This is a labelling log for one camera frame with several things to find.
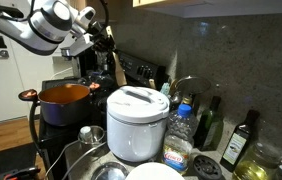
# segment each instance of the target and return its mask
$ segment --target bottle cap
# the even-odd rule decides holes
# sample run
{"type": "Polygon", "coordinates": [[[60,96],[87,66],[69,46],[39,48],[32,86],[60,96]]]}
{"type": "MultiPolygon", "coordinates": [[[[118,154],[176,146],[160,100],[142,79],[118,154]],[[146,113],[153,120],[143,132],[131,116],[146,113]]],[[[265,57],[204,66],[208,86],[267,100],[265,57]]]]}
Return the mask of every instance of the bottle cap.
{"type": "Polygon", "coordinates": [[[191,115],[191,106],[188,104],[180,104],[178,108],[178,114],[184,118],[187,118],[191,115]]]}
{"type": "Polygon", "coordinates": [[[192,104],[192,98],[191,97],[184,97],[182,99],[182,104],[189,104],[189,105],[191,105],[192,104]]]}
{"type": "Polygon", "coordinates": [[[92,132],[91,132],[91,127],[90,126],[84,126],[80,129],[80,138],[81,140],[83,140],[84,142],[88,142],[91,141],[91,136],[92,136],[92,132]]]}

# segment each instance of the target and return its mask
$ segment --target cable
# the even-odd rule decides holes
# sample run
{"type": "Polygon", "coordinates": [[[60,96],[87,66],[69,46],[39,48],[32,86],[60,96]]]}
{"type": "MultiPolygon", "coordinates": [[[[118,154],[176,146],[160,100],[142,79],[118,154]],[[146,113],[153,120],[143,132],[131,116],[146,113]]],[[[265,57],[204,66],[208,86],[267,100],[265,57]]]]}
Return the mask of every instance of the cable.
{"type": "Polygon", "coordinates": [[[77,142],[80,142],[80,141],[79,141],[79,140],[76,140],[76,141],[74,141],[74,142],[72,142],[72,143],[70,143],[70,144],[67,144],[67,145],[63,148],[63,150],[61,151],[59,157],[54,161],[54,163],[51,165],[51,167],[50,167],[50,168],[47,170],[47,172],[45,173],[44,179],[47,179],[49,172],[51,171],[51,169],[53,168],[53,166],[55,166],[55,164],[59,161],[59,159],[61,158],[63,152],[64,152],[68,147],[72,146],[73,144],[75,144],[75,143],[77,143],[77,142]]]}
{"type": "Polygon", "coordinates": [[[10,21],[16,21],[16,22],[27,21],[27,20],[29,20],[31,18],[31,16],[33,14],[34,3],[35,3],[35,0],[32,0],[31,1],[31,7],[30,7],[31,8],[30,9],[30,13],[28,14],[28,16],[26,18],[23,18],[23,19],[13,18],[13,17],[5,16],[2,13],[0,14],[0,18],[6,19],[6,20],[10,20],[10,21]]]}
{"type": "Polygon", "coordinates": [[[65,69],[65,70],[63,70],[63,71],[57,72],[57,73],[53,74],[50,79],[54,78],[56,75],[62,74],[62,73],[66,72],[66,71],[69,71],[69,70],[71,70],[71,69],[72,69],[72,67],[70,67],[70,68],[68,68],[68,69],[65,69]]]}
{"type": "Polygon", "coordinates": [[[103,6],[103,9],[104,9],[104,13],[105,13],[105,22],[104,22],[104,25],[103,27],[100,29],[100,31],[97,33],[97,34],[94,34],[92,37],[91,37],[91,40],[94,40],[94,38],[98,38],[98,36],[101,34],[101,32],[108,26],[109,24],[109,10],[108,10],[108,7],[107,7],[107,3],[104,1],[104,0],[100,0],[102,6],[103,6]]]}
{"type": "Polygon", "coordinates": [[[94,147],[94,148],[91,148],[89,151],[85,152],[82,156],[80,156],[79,159],[77,159],[77,160],[71,165],[71,167],[68,169],[68,171],[64,174],[62,180],[65,180],[65,178],[68,176],[68,174],[69,174],[70,171],[73,169],[73,167],[74,167],[75,165],[77,165],[86,155],[90,154],[92,151],[98,149],[99,147],[105,145],[106,143],[107,143],[107,142],[104,142],[104,143],[102,143],[102,144],[100,144],[100,145],[98,145],[98,146],[96,146],[96,147],[94,147]]]}

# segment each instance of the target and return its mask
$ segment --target rice cooker handle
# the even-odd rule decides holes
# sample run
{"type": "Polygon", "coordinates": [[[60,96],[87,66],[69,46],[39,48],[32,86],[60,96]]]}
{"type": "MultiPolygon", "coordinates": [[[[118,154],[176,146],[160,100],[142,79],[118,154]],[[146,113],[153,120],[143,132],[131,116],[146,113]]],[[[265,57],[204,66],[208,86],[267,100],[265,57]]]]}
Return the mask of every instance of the rice cooker handle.
{"type": "Polygon", "coordinates": [[[137,94],[139,96],[142,96],[144,98],[148,98],[151,103],[157,103],[157,104],[163,104],[163,100],[158,98],[157,96],[153,95],[152,93],[146,91],[146,90],[143,90],[143,89],[138,89],[138,88],[135,88],[135,87],[132,87],[132,86],[123,86],[121,87],[121,90],[124,92],[124,93],[134,93],[134,94],[137,94]]]}

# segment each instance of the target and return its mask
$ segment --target label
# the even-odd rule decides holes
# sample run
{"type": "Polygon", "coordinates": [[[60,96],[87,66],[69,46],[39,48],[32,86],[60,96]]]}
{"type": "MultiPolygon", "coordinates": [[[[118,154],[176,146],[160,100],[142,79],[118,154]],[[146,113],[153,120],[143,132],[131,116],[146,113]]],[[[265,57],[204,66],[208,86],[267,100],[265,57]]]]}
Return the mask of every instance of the label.
{"type": "Polygon", "coordinates": [[[246,141],[246,139],[234,133],[224,152],[223,158],[234,165],[246,141]]]}
{"type": "Polygon", "coordinates": [[[163,147],[163,162],[177,171],[184,171],[188,167],[189,156],[186,152],[178,151],[171,146],[163,147]]]}
{"type": "Polygon", "coordinates": [[[205,142],[203,144],[203,147],[209,146],[211,144],[211,141],[214,137],[215,131],[217,130],[219,122],[214,122],[211,124],[207,138],[205,139],[205,142]]]}

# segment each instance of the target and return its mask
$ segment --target cabinet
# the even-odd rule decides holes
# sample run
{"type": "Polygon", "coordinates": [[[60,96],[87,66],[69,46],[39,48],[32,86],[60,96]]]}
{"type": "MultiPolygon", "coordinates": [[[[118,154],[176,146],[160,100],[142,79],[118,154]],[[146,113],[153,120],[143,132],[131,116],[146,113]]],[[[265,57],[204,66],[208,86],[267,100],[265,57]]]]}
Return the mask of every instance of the cabinet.
{"type": "Polygon", "coordinates": [[[182,18],[282,13],[282,0],[133,0],[133,7],[182,18]]]}

